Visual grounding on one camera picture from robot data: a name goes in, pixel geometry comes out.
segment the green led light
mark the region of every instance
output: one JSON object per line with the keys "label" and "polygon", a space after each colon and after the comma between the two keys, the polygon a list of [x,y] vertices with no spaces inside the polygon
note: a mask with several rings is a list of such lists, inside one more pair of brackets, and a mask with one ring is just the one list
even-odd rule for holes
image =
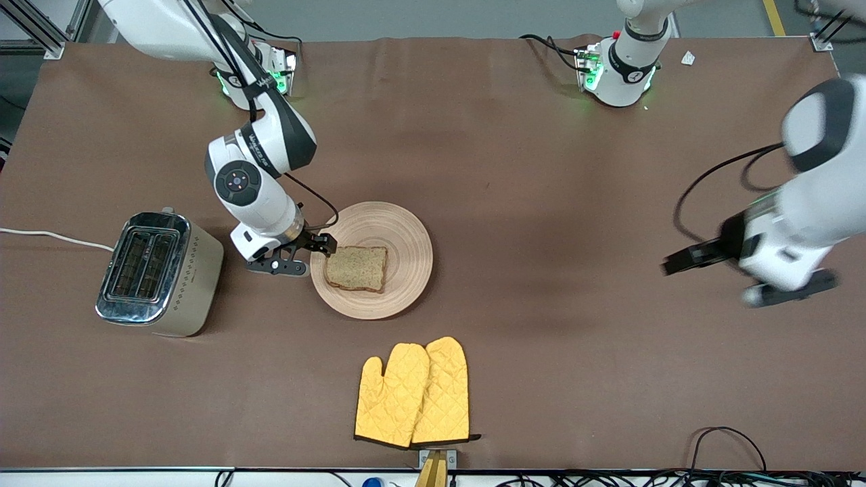
{"label": "green led light", "polygon": [[604,74],[604,66],[602,66],[601,62],[596,64],[596,67],[592,70],[591,73],[586,75],[586,89],[592,91],[598,86],[598,80],[601,79],[601,75]]}
{"label": "green led light", "polygon": [[280,94],[286,94],[286,76],[281,75],[279,72],[269,71],[271,76],[276,80],[276,89],[280,92]]}
{"label": "green led light", "polygon": [[649,74],[647,75],[647,82],[646,82],[646,84],[643,85],[643,91],[646,91],[646,90],[650,89],[650,83],[652,82],[652,75],[654,75],[655,73],[656,73],[656,69],[655,69],[655,68],[652,68],[652,70],[651,70],[651,71],[649,72]]}
{"label": "green led light", "polygon": [[216,72],[216,78],[219,80],[220,86],[223,87],[223,94],[229,96],[229,89],[225,87],[225,81],[223,81],[223,77],[219,74],[218,71]]}

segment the blue object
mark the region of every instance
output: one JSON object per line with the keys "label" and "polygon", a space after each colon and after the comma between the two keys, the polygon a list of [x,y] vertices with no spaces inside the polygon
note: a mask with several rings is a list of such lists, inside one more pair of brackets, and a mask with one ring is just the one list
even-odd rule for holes
{"label": "blue object", "polygon": [[361,484],[361,487],[385,487],[385,481],[378,477],[370,477]]}

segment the toaster slot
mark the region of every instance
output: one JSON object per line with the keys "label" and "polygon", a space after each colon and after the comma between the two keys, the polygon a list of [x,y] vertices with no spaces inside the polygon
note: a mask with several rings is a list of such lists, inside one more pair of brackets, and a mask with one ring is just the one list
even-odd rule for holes
{"label": "toaster slot", "polygon": [[141,284],[135,297],[147,301],[156,299],[173,247],[174,238],[171,235],[157,235],[153,239],[151,255],[147,260],[147,267],[145,268],[144,275],[141,277]]}
{"label": "toaster slot", "polygon": [[120,272],[114,281],[112,295],[117,297],[135,296],[139,270],[147,252],[151,236],[148,233],[134,232],[126,246],[126,254],[120,264]]}

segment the white cable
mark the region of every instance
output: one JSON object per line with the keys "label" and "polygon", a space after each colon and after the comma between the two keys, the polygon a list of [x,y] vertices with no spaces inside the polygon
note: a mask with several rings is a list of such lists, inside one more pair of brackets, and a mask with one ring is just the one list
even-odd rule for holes
{"label": "white cable", "polygon": [[47,237],[60,238],[61,240],[66,240],[67,242],[71,242],[73,244],[86,245],[87,247],[96,247],[97,249],[114,252],[114,247],[109,247],[101,243],[85,242],[84,240],[78,240],[76,238],[64,237],[63,235],[54,233],[53,231],[12,230],[9,228],[0,227],[0,233],[14,233],[16,235],[45,235]]}

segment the yellow floor line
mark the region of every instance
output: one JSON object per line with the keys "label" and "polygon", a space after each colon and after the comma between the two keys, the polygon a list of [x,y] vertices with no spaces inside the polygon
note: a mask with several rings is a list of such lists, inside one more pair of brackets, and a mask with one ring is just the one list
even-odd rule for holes
{"label": "yellow floor line", "polygon": [[770,19],[770,27],[774,36],[784,36],[785,26],[782,25],[782,19],[779,18],[779,11],[776,9],[775,0],[764,0],[764,10],[766,16]]}

